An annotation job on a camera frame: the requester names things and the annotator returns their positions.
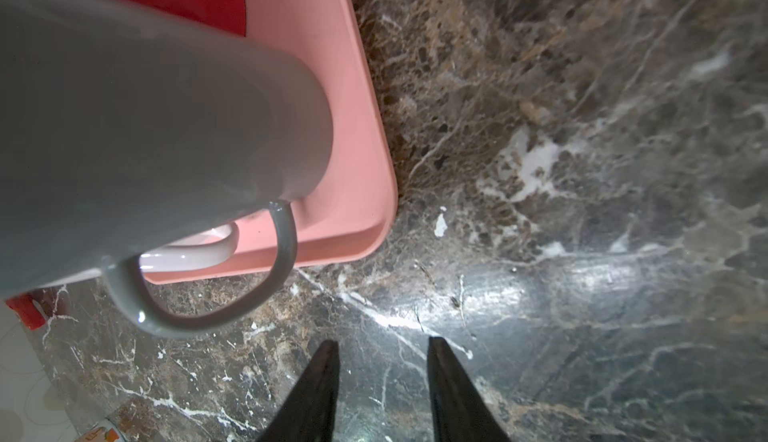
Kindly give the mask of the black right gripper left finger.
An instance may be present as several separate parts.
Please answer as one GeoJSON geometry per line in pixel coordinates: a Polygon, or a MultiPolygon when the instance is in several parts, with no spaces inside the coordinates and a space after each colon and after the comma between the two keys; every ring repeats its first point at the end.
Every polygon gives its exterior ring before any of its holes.
{"type": "Polygon", "coordinates": [[[339,375],[339,344],[325,340],[259,441],[332,441],[339,375]]]}

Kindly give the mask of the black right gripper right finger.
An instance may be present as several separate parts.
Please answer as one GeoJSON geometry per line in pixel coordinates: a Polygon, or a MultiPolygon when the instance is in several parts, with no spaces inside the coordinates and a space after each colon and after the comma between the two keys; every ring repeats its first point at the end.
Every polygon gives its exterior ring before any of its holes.
{"type": "Polygon", "coordinates": [[[447,341],[430,337],[427,377],[435,441],[509,441],[447,341]]]}

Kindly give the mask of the pinkish white ceramic mug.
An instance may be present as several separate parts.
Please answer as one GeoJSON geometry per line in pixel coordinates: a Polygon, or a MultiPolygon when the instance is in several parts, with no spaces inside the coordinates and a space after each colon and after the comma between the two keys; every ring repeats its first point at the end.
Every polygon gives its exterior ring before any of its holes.
{"type": "Polygon", "coordinates": [[[140,255],[139,266],[148,274],[189,272],[215,267],[230,259],[239,242],[236,223],[225,224],[140,255]]]}

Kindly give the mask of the dark grey ceramic mug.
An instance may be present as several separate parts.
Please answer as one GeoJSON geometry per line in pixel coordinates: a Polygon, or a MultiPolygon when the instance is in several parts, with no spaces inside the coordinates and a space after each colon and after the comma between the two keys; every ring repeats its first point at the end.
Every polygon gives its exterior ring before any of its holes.
{"type": "Polygon", "coordinates": [[[183,338],[264,304],[297,258],[291,203],[331,156],[329,101],[297,58],[119,0],[1,0],[1,295],[95,271],[143,331],[183,338]],[[168,312],[151,251],[267,211],[266,278],[168,312]]]}

